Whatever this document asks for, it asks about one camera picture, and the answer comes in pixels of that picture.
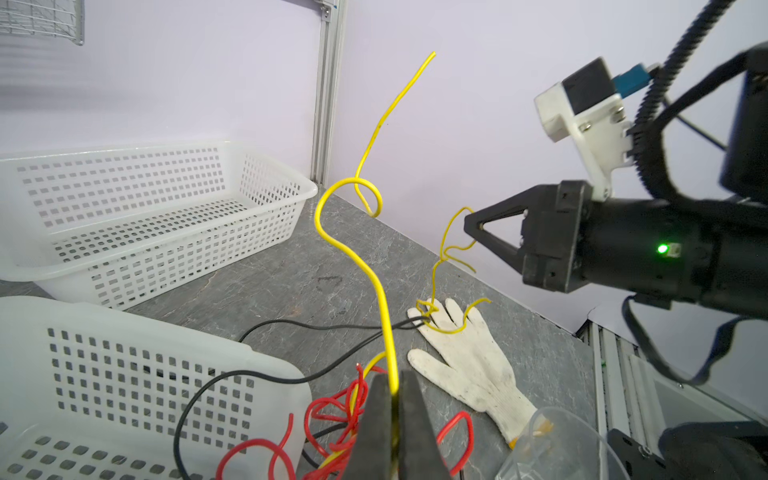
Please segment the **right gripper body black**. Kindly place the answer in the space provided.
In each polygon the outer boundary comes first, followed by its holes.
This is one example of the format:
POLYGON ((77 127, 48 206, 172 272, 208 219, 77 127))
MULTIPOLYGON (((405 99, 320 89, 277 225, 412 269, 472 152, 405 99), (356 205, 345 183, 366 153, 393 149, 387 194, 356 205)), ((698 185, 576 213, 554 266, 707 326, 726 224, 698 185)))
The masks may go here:
POLYGON ((578 247, 591 196, 592 186, 583 180, 530 190, 522 225, 524 284, 560 293, 587 285, 578 247))

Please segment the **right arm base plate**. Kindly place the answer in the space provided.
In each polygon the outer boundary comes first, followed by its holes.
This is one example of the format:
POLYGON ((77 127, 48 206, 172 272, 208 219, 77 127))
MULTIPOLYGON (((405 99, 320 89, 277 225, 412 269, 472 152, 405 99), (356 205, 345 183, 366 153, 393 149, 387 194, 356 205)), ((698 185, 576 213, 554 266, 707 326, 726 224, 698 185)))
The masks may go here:
POLYGON ((631 479, 765 479, 767 427, 759 422, 685 423, 666 429, 660 453, 621 431, 608 444, 631 479))

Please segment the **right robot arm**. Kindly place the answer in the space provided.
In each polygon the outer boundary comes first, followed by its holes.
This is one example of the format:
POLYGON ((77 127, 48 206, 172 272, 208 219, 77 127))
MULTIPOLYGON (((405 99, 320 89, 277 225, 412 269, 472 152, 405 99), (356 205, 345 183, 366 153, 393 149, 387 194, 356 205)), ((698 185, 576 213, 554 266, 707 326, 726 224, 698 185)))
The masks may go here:
POLYGON ((677 374, 632 311, 675 302, 729 312, 692 386, 705 384, 730 351, 740 322, 767 316, 767 47, 715 67, 677 100, 668 90, 729 8, 707 3, 666 61, 612 75, 595 59, 540 94, 535 105, 553 141, 571 139, 587 180, 537 185, 469 214, 465 232, 526 285, 569 293, 588 284, 627 292, 622 317, 659 374, 677 374), (724 149, 727 200, 694 199, 672 182, 666 127, 730 80, 742 91, 724 149))

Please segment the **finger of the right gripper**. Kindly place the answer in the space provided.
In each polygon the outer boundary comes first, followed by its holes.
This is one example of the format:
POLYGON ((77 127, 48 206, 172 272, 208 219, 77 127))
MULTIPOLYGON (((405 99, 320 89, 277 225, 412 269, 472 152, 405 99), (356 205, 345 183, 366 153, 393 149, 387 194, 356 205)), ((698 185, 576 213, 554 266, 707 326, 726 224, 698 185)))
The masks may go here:
POLYGON ((510 244, 485 230, 473 231, 469 235, 517 273, 523 274, 526 252, 522 247, 510 244))
POLYGON ((536 185, 521 193, 517 193, 494 205, 469 214, 464 220, 463 230, 475 240, 480 239, 480 232, 487 223, 502 219, 524 216, 533 218, 544 210, 557 191, 554 184, 536 185))

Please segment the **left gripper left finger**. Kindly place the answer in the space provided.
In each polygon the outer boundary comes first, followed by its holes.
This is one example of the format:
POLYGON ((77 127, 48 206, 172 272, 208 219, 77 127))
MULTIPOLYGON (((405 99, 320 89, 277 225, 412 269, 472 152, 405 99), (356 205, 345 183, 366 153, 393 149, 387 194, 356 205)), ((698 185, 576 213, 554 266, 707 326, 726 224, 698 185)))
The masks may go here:
POLYGON ((386 480, 392 477, 392 397, 386 375, 369 383, 368 398, 343 480, 386 480))

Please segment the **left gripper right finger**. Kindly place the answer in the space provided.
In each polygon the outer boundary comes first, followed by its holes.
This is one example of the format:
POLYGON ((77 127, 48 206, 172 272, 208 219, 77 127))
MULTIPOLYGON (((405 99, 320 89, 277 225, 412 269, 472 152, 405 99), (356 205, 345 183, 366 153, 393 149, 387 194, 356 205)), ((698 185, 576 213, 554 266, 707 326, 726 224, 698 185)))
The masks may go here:
POLYGON ((398 478, 449 480, 451 475, 440 455, 419 380, 414 371, 401 372, 397 397, 398 478))

